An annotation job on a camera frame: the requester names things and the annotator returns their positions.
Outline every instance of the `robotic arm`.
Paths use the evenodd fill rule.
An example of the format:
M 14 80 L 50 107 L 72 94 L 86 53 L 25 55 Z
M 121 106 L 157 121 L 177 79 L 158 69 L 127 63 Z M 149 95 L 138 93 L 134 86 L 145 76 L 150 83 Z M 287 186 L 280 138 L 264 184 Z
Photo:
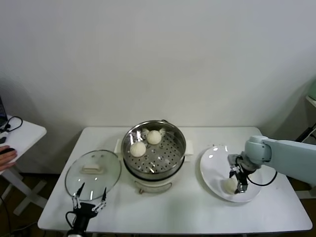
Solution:
M 316 146 L 277 141 L 264 136 L 252 136 L 240 155 L 229 155 L 230 177 L 236 176 L 238 186 L 235 193 L 244 193 L 248 186 L 248 175 L 267 165 L 277 172 L 316 185 Z

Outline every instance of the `white table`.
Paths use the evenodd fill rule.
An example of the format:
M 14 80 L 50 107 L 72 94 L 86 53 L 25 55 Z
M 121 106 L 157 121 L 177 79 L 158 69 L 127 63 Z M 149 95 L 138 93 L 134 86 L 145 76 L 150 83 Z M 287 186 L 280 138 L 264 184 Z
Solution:
M 107 206 L 90 220 L 87 231 L 93 233 L 151 234 L 235 234 L 302 231 L 312 223 L 286 176 L 262 188 L 249 203 L 232 203 L 212 193 L 201 179 L 199 159 L 213 145 L 227 145 L 229 152 L 240 153 L 251 135 L 260 135 L 254 127 L 182 127 L 192 140 L 194 155 L 181 168 L 179 182 L 162 194 L 140 195 L 124 168 L 118 183 L 107 195 Z M 45 230 L 66 231 L 65 213 L 72 210 L 64 179 L 71 164 L 81 155 L 98 149 L 114 150 L 126 127 L 88 127 L 83 130 L 38 222 Z M 264 182 L 274 170 L 261 169 Z
M 13 129 L 20 124 L 20 120 L 12 119 L 10 124 L 11 129 Z M 10 132 L 6 139 L 6 142 L 0 144 L 0 146 L 9 145 L 10 147 L 14 148 L 18 154 L 18 156 L 13 160 L 16 161 L 45 134 L 46 129 L 44 127 L 27 121 L 23 121 L 22 126 L 17 130 Z M 14 185 L 17 189 L 19 189 L 27 196 L 13 211 L 15 215 L 20 215 L 30 202 L 33 202 L 42 208 L 45 207 L 47 200 L 43 197 L 38 196 L 36 193 L 38 193 L 45 186 L 46 182 L 40 181 L 35 186 L 35 188 L 31 190 L 27 185 L 23 183 L 23 177 L 15 170 L 14 167 L 5 171 L 0 171 L 0 175 L 2 175 L 11 183 L 2 194 L 3 199 L 5 199 L 5 197 L 9 193 L 12 185 Z

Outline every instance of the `black cable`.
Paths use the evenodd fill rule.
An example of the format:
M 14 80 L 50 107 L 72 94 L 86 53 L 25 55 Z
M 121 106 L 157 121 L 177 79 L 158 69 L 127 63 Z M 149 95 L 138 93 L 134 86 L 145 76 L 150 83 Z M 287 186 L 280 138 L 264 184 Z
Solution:
M 257 186 L 260 186 L 260 187 L 264 187 L 264 186 L 270 185 L 270 184 L 276 179 L 276 177 L 277 177 L 277 171 L 276 171 L 276 174 L 274 175 L 274 177 L 272 178 L 272 180 L 271 180 L 270 182 L 266 183 L 266 184 L 257 184 L 257 183 L 255 183 L 255 182 L 251 181 L 248 176 L 247 176 L 247 180 L 248 180 L 250 183 L 254 184 L 254 185 L 257 185 Z
M 1 196 L 0 196 L 0 198 L 1 198 L 1 201 L 2 201 L 3 206 L 4 206 L 4 208 L 5 208 L 6 215 L 7 215 L 7 217 L 8 217 L 9 236 L 11 237 L 12 231 L 11 231 L 11 222 L 10 222 L 9 212 L 8 212 L 8 209 L 6 208 L 6 204 L 5 204 L 4 200 L 3 200 L 3 198 L 2 198 Z
M 67 223 L 68 223 L 68 225 L 70 226 L 70 228 L 73 228 L 73 225 L 70 223 L 70 221 L 69 221 L 69 219 L 68 219 L 68 214 L 75 214 L 73 211 L 68 211 L 67 213 L 66 213 L 66 221 L 67 221 Z
M 11 126 L 10 126 L 10 121 L 11 121 L 11 119 L 20 119 L 20 120 L 21 120 L 21 123 L 20 123 L 19 126 L 15 127 L 14 129 L 8 130 L 8 129 L 11 127 Z M 21 118 L 18 117 L 18 116 L 13 116 L 13 117 L 11 117 L 11 118 L 8 120 L 8 122 L 6 122 L 6 125 L 4 126 L 4 129 L 7 130 L 7 132 L 12 132 L 12 131 L 18 129 L 19 127 L 21 127 L 22 124 L 23 124 L 23 119 L 21 119 Z
M 236 165 L 238 165 L 238 162 L 237 162 L 238 159 L 242 159 L 242 158 L 241 158 L 241 157 L 236 157 L 236 160 L 235 160 L 235 164 L 236 164 Z M 255 183 L 255 182 L 253 182 L 253 181 L 248 177 L 248 175 L 247 175 L 247 180 L 248 180 L 250 183 L 254 184 L 254 185 L 257 185 L 257 186 L 260 186 L 260 187 L 264 187 L 264 186 L 270 185 L 270 184 L 276 179 L 276 177 L 277 177 L 277 171 L 276 171 L 276 174 L 274 175 L 274 177 L 272 178 L 272 180 L 271 180 L 270 182 L 266 183 L 266 184 L 257 184 L 257 183 Z

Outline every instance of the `glass lid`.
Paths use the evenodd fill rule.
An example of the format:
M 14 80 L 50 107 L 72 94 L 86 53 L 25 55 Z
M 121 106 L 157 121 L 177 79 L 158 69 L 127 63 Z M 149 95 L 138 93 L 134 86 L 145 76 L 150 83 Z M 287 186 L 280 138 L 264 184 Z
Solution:
M 65 186 L 68 194 L 73 196 L 85 183 L 80 200 L 90 201 L 100 198 L 105 187 L 107 192 L 117 183 L 121 173 L 118 156 L 110 151 L 99 150 L 84 154 L 69 168 Z

